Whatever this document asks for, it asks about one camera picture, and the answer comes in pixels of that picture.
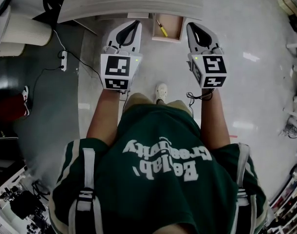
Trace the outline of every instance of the khaki shorts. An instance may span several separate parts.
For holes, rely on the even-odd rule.
[[[129,109],[131,106],[136,105],[136,104],[155,104],[153,101],[151,101],[149,98],[147,98],[145,95],[141,93],[135,93],[130,98],[127,100],[124,111],[125,112],[127,109]],[[168,107],[174,107],[181,109],[183,111],[186,111],[190,116],[192,116],[191,111],[187,108],[187,106],[183,103],[181,100],[176,100],[173,102],[170,102],[168,104],[165,104],[162,100],[158,102],[158,105],[164,105]]]

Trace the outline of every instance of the backpack strap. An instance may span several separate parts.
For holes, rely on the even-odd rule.
[[[93,230],[96,234],[103,234],[100,201],[94,192],[94,158],[93,148],[83,148],[85,159],[85,188],[80,191],[69,211],[69,234],[76,234],[76,229]],[[94,218],[94,221],[79,221]]]
[[[256,228],[256,220],[257,220],[257,201],[256,201],[256,195],[250,196],[250,201],[248,200],[248,195],[243,188],[243,179],[244,174],[250,154],[250,147],[248,145],[245,145],[243,143],[238,143],[240,155],[238,159],[238,165],[237,165],[237,174],[236,174],[236,183],[239,187],[239,191],[237,194],[237,203],[236,203],[236,211],[235,211],[235,217],[234,222],[232,225],[231,234],[235,234],[237,231],[237,225],[238,225],[238,217],[240,214],[241,207],[249,207],[251,208],[251,218],[250,218],[250,231],[249,234],[254,234],[255,228]]]

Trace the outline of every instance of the white cylindrical container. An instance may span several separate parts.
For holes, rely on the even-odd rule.
[[[0,57],[17,57],[23,53],[25,44],[2,42],[0,44]]]
[[[1,42],[43,46],[49,42],[51,34],[50,25],[11,14]]]

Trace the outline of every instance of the power strip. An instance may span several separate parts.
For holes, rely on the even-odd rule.
[[[67,67],[67,51],[66,50],[62,51],[61,59],[62,59],[61,65],[63,66],[63,68],[61,70],[66,71],[66,67]]]

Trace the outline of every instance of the white tile floor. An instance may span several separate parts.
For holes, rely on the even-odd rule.
[[[121,20],[113,21],[111,27],[120,23]],[[140,52],[144,59],[131,94],[140,92],[153,99],[155,85],[163,81],[168,85],[168,101],[181,99],[188,103],[186,92],[198,95],[200,89],[186,64],[186,35],[182,43],[152,41],[150,24],[143,21]],[[282,109],[292,109],[296,89],[290,77],[295,60],[285,44],[297,40],[297,36],[276,0],[204,0],[202,24],[218,35],[225,52],[229,80],[220,93],[229,133],[238,136],[232,141],[250,145],[260,182],[271,198],[297,159],[297,139],[278,136],[288,118]],[[94,64],[96,70],[100,42],[100,38],[87,32],[82,46],[82,58]],[[87,133],[101,90],[96,74],[80,66],[81,137]],[[200,123],[201,103],[197,101],[193,109],[195,120]]]

